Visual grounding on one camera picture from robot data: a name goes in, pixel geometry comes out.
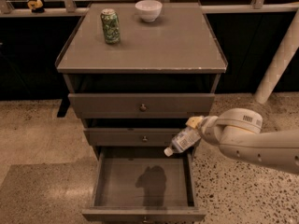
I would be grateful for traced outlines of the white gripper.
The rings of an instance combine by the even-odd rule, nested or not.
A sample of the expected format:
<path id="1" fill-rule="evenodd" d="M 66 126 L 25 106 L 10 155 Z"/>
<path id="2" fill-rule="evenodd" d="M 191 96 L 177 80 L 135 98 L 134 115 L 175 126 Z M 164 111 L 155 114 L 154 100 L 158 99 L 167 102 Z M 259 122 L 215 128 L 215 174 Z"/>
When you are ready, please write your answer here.
<path id="1" fill-rule="evenodd" d="M 223 128 L 217 124 L 217 116 L 208 116 L 208 117 L 190 117 L 186 121 L 185 125 L 198 130 L 200 136 L 208 144 L 217 146 L 220 143 Z"/>

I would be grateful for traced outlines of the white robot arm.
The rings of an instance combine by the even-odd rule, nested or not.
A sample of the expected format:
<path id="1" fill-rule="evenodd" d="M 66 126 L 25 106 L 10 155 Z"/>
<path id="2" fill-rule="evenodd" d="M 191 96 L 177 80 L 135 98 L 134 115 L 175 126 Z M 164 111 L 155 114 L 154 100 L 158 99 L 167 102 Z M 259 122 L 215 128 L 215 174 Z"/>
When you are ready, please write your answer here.
<path id="1" fill-rule="evenodd" d="M 190 117 L 186 125 L 226 157 L 291 174 L 299 174 L 299 131 L 262 133 L 263 117 L 233 108 L 219 116 Z"/>

